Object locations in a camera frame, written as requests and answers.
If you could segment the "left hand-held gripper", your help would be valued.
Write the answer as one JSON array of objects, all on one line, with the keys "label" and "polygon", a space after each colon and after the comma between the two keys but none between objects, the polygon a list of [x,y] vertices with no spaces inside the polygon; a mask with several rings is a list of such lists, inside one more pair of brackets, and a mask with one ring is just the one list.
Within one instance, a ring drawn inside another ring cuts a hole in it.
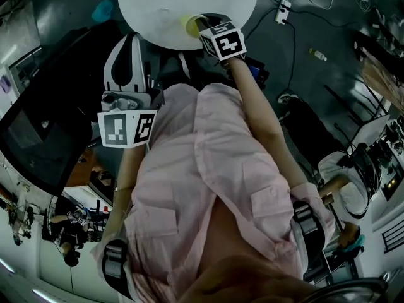
[{"label": "left hand-held gripper", "polygon": [[136,148],[147,144],[165,99],[159,88],[146,92],[137,34],[125,35],[111,51],[104,66],[104,85],[108,92],[102,95],[102,111],[97,114],[103,146]]}]

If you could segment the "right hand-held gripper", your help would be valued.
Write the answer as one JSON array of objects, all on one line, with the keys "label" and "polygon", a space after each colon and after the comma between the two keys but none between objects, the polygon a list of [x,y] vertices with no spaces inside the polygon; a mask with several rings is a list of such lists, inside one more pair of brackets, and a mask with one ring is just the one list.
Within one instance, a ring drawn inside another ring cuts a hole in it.
[{"label": "right hand-held gripper", "polygon": [[197,19],[203,49],[219,61],[241,57],[246,53],[244,35],[225,15],[208,13]]}]

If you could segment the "yellow plastic cup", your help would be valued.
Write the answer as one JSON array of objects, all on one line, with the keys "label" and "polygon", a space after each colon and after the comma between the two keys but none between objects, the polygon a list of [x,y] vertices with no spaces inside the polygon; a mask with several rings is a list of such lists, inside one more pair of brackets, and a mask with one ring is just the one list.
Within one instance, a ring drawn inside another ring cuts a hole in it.
[{"label": "yellow plastic cup", "polygon": [[180,18],[180,23],[185,32],[193,38],[199,38],[199,27],[197,20],[206,19],[204,15],[185,15]]}]

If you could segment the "person's left forearm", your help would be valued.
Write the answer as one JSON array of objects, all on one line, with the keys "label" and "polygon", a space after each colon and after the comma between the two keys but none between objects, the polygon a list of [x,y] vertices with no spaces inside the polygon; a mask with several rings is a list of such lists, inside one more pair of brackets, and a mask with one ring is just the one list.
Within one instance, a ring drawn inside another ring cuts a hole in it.
[{"label": "person's left forearm", "polygon": [[146,145],[127,148],[123,151],[117,175],[117,187],[114,192],[112,211],[106,223],[102,242],[121,229],[131,204],[131,195],[136,186],[138,171],[146,154]]}]

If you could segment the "person's right forearm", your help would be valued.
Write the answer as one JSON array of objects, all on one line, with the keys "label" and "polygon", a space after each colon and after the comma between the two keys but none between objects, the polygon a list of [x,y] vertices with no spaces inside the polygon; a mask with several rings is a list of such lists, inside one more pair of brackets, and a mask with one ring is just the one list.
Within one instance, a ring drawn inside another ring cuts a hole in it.
[{"label": "person's right forearm", "polygon": [[288,149],[280,122],[247,64],[236,57],[227,63],[241,95],[252,135],[272,156],[291,188],[306,183],[305,174]]}]

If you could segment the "white power strip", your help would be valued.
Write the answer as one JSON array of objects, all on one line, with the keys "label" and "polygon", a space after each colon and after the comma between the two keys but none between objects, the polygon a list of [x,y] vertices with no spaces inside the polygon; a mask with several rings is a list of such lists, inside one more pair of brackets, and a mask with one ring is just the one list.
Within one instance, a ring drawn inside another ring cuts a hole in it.
[{"label": "white power strip", "polygon": [[287,0],[281,0],[277,14],[275,16],[275,21],[280,24],[284,25],[286,23],[286,20],[288,18],[288,14],[290,11],[291,3]]}]

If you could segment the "teal bag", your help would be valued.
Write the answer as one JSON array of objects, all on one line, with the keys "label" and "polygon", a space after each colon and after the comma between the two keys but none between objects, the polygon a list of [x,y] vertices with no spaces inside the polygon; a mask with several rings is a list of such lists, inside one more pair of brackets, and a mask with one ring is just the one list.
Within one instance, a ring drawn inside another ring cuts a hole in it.
[{"label": "teal bag", "polygon": [[103,23],[110,20],[114,9],[114,3],[111,0],[100,2],[92,13],[92,20],[97,23]]}]

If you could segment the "black mesh office chair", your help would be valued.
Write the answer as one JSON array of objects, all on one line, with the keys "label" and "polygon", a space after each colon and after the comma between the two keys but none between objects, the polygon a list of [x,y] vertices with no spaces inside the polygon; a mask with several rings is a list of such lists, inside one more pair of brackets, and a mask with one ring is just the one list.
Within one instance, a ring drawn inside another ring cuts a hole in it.
[{"label": "black mesh office chair", "polygon": [[30,84],[0,119],[0,152],[23,178],[62,194],[92,140],[104,65],[123,34],[116,21],[68,32],[46,50]]}]

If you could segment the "brown wooden cabinet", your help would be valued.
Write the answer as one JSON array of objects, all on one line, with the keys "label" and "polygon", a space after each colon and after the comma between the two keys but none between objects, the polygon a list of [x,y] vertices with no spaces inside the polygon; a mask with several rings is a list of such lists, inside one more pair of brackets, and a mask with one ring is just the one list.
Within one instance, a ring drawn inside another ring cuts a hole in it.
[{"label": "brown wooden cabinet", "polygon": [[66,187],[87,186],[92,177],[98,177],[104,170],[93,148],[87,148],[74,166]]}]

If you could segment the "pink shirt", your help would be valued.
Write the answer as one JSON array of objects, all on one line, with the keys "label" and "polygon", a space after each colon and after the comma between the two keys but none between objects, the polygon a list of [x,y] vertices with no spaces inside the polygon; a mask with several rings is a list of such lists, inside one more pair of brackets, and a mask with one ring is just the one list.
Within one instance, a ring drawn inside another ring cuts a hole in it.
[{"label": "pink shirt", "polygon": [[311,207],[326,240],[335,231],[315,185],[288,185],[252,137],[236,89],[213,83],[199,91],[178,84],[164,95],[131,195],[133,206],[119,230],[92,250],[100,276],[106,277],[107,244],[122,239],[129,253],[123,265],[129,296],[151,300],[153,285],[174,302],[196,280],[212,209],[220,200],[249,245],[301,278],[309,259],[293,204]]}]

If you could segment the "black hard-shell backpack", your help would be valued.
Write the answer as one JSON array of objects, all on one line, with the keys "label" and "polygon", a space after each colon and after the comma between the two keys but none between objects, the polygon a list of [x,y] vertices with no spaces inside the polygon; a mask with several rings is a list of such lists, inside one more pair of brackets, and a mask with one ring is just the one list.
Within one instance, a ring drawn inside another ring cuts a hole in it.
[{"label": "black hard-shell backpack", "polygon": [[372,198],[381,186],[381,166],[379,160],[365,143],[359,143],[350,158],[365,185],[368,196]]}]

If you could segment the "dark headset rim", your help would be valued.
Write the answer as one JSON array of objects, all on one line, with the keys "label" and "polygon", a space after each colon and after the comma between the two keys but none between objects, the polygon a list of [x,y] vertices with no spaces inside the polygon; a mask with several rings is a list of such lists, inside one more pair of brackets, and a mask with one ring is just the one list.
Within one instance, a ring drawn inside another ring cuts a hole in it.
[{"label": "dark headset rim", "polygon": [[320,288],[301,303],[388,303],[388,282],[359,278]]}]

